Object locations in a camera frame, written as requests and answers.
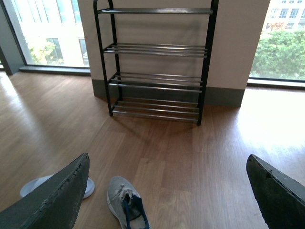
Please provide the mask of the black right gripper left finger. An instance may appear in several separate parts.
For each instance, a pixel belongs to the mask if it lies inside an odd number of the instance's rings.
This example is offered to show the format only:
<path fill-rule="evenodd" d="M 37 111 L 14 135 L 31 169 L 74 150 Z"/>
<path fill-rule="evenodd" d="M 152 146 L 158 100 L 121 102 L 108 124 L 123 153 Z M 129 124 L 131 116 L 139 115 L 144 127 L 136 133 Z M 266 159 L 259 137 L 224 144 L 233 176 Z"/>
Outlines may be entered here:
<path fill-rule="evenodd" d="M 2 229 L 71 229 L 87 187 L 90 159 L 81 154 L 0 213 Z"/>

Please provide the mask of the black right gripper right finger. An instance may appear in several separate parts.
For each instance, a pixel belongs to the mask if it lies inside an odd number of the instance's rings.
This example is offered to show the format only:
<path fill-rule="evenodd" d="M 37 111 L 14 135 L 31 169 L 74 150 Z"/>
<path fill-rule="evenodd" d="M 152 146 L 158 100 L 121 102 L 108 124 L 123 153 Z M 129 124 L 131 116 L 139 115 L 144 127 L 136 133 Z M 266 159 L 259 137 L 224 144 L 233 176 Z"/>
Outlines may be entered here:
<path fill-rule="evenodd" d="M 305 187 L 251 154 L 246 171 L 262 217 L 270 229 L 305 227 Z"/>

